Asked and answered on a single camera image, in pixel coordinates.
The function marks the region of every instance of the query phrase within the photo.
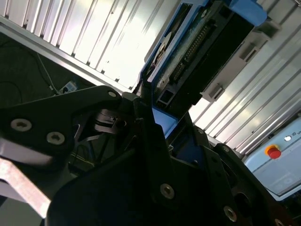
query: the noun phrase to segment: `red emergency stop button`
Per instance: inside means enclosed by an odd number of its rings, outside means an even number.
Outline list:
[[[271,158],[271,159],[277,159],[281,156],[281,151],[279,150],[278,146],[276,145],[270,145],[265,149],[265,153]]]

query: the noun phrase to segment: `dark floor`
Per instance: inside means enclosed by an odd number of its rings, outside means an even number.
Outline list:
[[[47,58],[40,57],[58,90],[69,81],[74,81],[79,89],[93,86]],[[25,103],[54,95],[47,85],[50,81],[36,52],[2,33],[0,33],[0,71],[0,108],[19,104],[21,99]]]

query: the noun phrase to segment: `light blue control panel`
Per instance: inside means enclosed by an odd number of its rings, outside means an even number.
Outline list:
[[[266,155],[269,145],[278,146],[279,158],[271,159]],[[301,118],[253,152],[245,165],[277,201],[301,190]]]

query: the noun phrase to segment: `screw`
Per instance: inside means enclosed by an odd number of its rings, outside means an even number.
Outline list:
[[[204,18],[206,16],[206,14],[207,14],[207,9],[205,9],[205,11],[203,12],[202,18]]]
[[[199,132],[200,134],[204,134],[203,130],[201,130],[200,128],[198,128],[198,132]]]
[[[14,119],[10,123],[11,128],[19,132],[26,132],[32,128],[32,123],[27,119]]]
[[[116,93],[114,93],[114,92],[109,91],[108,94],[109,94],[111,97],[117,97]]]
[[[229,152],[230,151],[229,148],[226,147],[226,146],[223,146],[222,148],[224,149],[225,152]]]
[[[275,223],[277,226],[284,226],[284,224],[278,219],[275,219]]]
[[[174,198],[174,189],[168,184],[161,184],[160,192],[167,199]]]
[[[231,207],[225,206],[224,213],[230,221],[232,221],[232,222],[237,221],[236,213],[234,212],[234,210]]]
[[[46,139],[52,145],[61,145],[65,141],[65,136],[60,132],[50,132],[47,134]]]

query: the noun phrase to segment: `ridged metal sheet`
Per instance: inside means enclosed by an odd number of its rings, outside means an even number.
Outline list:
[[[201,100],[190,109],[197,126],[240,153],[301,109],[301,8],[289,0],[260,3],[282,30],[216,102]]]
[[[130,91],[178,0],[1,0],[7,19]]]

